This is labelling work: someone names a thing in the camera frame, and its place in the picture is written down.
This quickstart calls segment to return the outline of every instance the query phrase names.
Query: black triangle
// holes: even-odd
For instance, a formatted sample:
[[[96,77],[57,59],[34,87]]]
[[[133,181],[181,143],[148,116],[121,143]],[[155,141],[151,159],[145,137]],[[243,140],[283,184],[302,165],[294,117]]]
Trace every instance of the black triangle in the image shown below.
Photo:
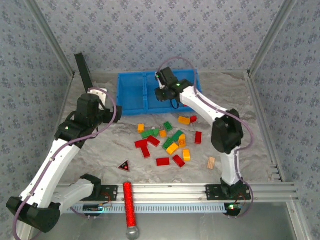
[[[118,169],[130,172],[129,170],[129,160],[125,161],[124,163],[122,163],[120,166],[118,166]]]

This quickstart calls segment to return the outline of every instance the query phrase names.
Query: lego brick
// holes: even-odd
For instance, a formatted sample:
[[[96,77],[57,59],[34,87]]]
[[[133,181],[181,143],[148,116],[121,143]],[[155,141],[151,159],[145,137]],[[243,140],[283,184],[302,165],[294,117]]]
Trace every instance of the lego brick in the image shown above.
[[[145,125],[143,123],[138,124],[138,133],[143,133],[145,131]]]
[[[163,124],[163,126],[164,126],[164,128],[168,131],[168,132],[170,132],[172,129],[174,129],[173,127],[172,127],[172,125],[170,124],[170,122],[165,122],[164,124]]]
[[[170,147],[173,143],[174,143],[174,141],[172,140],[172,138],[168,137],[168,139],[163,144],[162,148],[167,150],[167,148]]]
[[[156,139],[154,136],[149,136],[146,140],[155,147],[158,147],[160,144],[160,141]]]
[[[184,148],[185,146],[187,146],[187,142],[186,142],[186,135],[185,134],[182,134],[180,137],[179,137],[179,148]]]
[[[149,149],[148,149],[147,146],[141,147],[141,151],[142,151],[143,157],[144,157],[145,159],[147,159],[147,158],[150,157],[150,152],[149,152]]]
[[[141,147],[146,147],[148,146],[148,142],[146,139],[140,140],[140,141],[136,141],[135,143],[135,148],[141,148]]]
[[[195,144],[201,144],[202,141],[202,132],[201,131],[196,131],[195,132],[195,140],[194,143]]]
[[[186,161],[190,161],[190,150],[189,149],[183,149],[182,151],[183,153],[183,160]]]
[[[157,158],[156,159],[156,165],[159,166],[167,166],[170,165],[170,158],[169,157],[163,157],[163,158]]]
[[[184,117],[184,116],[179,116],[178,122],[184,125],[189,125],[190,124],[190,118]]]
[[[159,128],[153,129],[153,136],[158,137],[159,136]]]
[[[179,146],[176,143],[172,143],[172,145],[166,149],[166,152],[172,155],[178,148]]]
[[[144,131],[141,133],[141,137],[142,139],[146,139],[148,138],[149,136],[152,136],[154,134],[154,131],[153,130],[148,130],[148,131]]]
[[[172,136],[172,140],[174,142],[177,142],[179,140],[179,137],[184,134],[181,130],[178,130],[173,136]]]
[[[216,162],[216,159],[214,158],[214,157],[209,157],[209,161],[208,161],[208,166],[207,166],[207,168],[208,169],[214,169],[214,167],[215,167],[215,162]]]
[[[190,123],[195,123],[198,120],[197,116],[191,116],[190,117]]]
[[[165,138],[167,136],[166,130],[161,130],[159,133],[161,138]]]
[[[175,155],[173,157],[173,161],[180,167],[182,168],[186,163],[182,160],[181,157],[179,157],[178,155]]]

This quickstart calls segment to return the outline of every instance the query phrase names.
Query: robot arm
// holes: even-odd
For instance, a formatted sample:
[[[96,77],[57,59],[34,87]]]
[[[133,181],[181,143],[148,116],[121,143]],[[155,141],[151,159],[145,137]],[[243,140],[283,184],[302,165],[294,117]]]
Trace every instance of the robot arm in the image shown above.
[[[6,206],[15,215],[22,202],[30,196],[36,182],[39,185],[24,205],[19,220],[40,230],[49,232],[58,222],[61,212],[87,197],[97,197],[101,192],[101,180],[84,175],[61,193],[54,191],[73,158],[84,146],[86,140],[75,142],[63,148],[53,159],[53,154],[66,143],[91,135],[102,123],[109,123],[113,112],[105,108],[106,95],[92,91],[83,94],[77,101],[77,109],[59,126],[51,150],[38,173],[19,197],[10,197]],[[117,106],[114,122],[118,122],[122,108]]]
[[[225,186],[226,195],[232,195],[234,192],[233,186],[241,184],[235,168],[235,152],[241,145],[241,139],[244,136],[241,124],[203,103],[196,96],[193,85],[186,79],[178,81],[169,67],[157,72],[155,78],[159,82],[159,88],[155,89],[155,95],[159,101],[177,100],[177,102],[195,110],[212,126],[212,145],[217,151],[223,153],[221,156],[221,185]],[[239,117],[239,113],[235,109],[228,111],[213,103],[200,92],[197,92],[197,94],[218,110]]]

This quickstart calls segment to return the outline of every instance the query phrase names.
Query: blue bin divider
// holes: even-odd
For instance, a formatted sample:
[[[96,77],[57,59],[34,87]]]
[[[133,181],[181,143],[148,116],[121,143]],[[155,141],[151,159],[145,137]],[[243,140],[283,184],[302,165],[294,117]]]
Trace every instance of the blue bin divider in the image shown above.
[[[155,89],[159,87],[155,79],[155,71],[119,73],[116,104],[122,106],[124,116],[140,114],[163,114],[192,112],[190,107],[180,104],[178,109],[172,108],[170,101],[160,102],[156,98]],[[192,69],[173,70],[179,81],[187,79],[194,83]],[[198,71],[196,71],[197,88],[202,92]]]

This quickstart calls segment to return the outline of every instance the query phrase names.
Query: red toy block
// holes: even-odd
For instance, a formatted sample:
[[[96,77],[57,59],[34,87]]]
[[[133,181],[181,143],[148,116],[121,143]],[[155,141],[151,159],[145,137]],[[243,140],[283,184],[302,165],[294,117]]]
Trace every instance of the red toy block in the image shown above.
[[[194,143],[195,144],[201,144],[202,141],[202,132],[201,131],[196,131],[195,132],[195,140]]]
[[[192,124],[192,123],[195,123],[196,121],[197,121],[197,116],[191,116],[190,117],[190,123]]]
[[[179,157],[178,155],[175,155],[173,157],[173,161],[180,167],[182,168],[186,163],[182,160],[181,157]]]
[[[149,136],[146,140],[155,147],[158,147],[158,145],[160,144],[160,141],[156,139],[154,136]]]
[[[136,141],[136,142],[135,142],[135,148],[136,148],[136,149],[142,148],[142,147],[146,147],[146,146],[148,146],[147,139],[143,139],[143,140],[140,140],[140,141]]]
[[[157,158],[156,159],[156,165],[159,166],[166,166],[170,165],[170,158],[169,157],[164,157],[164,158]]]
[[[144,157],[145,159],[147,159],[147,158],[150,157],[150,152],[149,152],[147,146],[142,146],[142,147],[141,147],[141,151],[142,151],[143,157]]]

